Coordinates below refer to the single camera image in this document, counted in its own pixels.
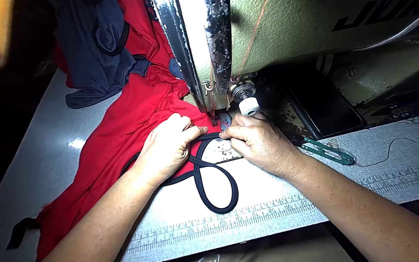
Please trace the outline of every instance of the clothing pile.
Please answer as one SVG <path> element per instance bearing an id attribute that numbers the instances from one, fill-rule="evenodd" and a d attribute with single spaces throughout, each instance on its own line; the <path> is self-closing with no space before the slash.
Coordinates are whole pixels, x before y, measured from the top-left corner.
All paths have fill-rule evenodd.
<path id="1" fill-rule="evenodd" d="M 8 248 L 20 245 L 25 229 L 39 226 L 39 261 L 118 180 L 151 130 L 170 115 L 188 116 L 195 125 L 207 126 L 208 133 L 221 131 L 212 126 L 208 114 L 182 100 L 189 90 L 176 78 L 181 72 L 166 36 L 143 0 L 64 0 L 53 4 L 59 21 L 56 61 L 68 74 L 67 84 L 79 88 L 66 96 L 67 105 L 82 108 L 122 93 L 87 139 L 73 183 L 43 207 L 35 220 L 24 219 L 13 229 Z M 174 75 L 169 65 L 177 69 Z M 203 140 L 205 147 L 214 137 Z M 193 156 L 200 144 L 192 144 Z M 201 156 L 193 162 L 195 167 L 206 164 Z M 179 181 L 175 179 L 188 177 L 193 170 L 194 164 L 188 161 L 172 179 Z"/>

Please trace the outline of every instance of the forearm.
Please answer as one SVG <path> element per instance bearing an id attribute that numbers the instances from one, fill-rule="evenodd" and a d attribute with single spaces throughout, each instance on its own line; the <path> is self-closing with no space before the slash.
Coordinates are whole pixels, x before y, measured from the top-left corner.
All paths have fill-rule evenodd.
<path id="1" fill-rule="evenodd" d="M 305 156 L 288 179 L 370 261 L 419 261 L 419 217 Z"/>
<path id="2" fill-rule="evenodd" d="M 144 176 L 125 173 L 44 261 L 113 261 L 153 194 Z"/>

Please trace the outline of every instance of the white knob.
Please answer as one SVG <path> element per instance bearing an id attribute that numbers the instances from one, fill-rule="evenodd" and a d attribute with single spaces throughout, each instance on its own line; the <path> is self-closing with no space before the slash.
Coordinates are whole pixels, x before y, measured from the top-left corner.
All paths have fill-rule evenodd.
<path id="1" fill-rule="evenodd" d="M 243 116 L 252 116 L 260 110 L 256 98 L 245 98 L 239 103 L 239 109 Z"/>

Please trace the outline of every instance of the dark background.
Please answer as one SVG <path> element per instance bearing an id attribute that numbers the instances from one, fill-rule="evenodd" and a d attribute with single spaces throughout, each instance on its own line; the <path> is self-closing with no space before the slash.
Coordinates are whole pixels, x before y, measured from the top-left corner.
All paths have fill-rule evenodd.
<path id="1" fill-rule="evenodd" d="M 46 90 L 56 28 L 47 0 L 15 0 L 7 62 L 0 69 L 0 182 Z"/>

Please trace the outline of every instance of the navy blue fabric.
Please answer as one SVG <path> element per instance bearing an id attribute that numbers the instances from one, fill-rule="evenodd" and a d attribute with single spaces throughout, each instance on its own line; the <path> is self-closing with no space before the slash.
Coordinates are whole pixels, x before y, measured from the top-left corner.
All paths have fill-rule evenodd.
<path id="1" fill-rule="evenodd" d="M 169 61 L 169 72 L 175 77 L 178 77 L 181 80 L 183 79 L 182 72 L 180 71 L 179 65 L 177 64 L 177 61 L 175 58 L 171 58 Z"/>
<path id="2" fill-rule="evenodd" d="M 109 56 L 96 46 L 114 52 L 120 48 L 124 18 L 117 0 L 50 0 L 58 28 L 55 37 L 66 57 L 72 84 L 80 90 L 66 95 L 72 109 L 94 105 L 119 93 L 131 72 L 144 75 L 146 59 L 134 59 L 123 48 Z"/>

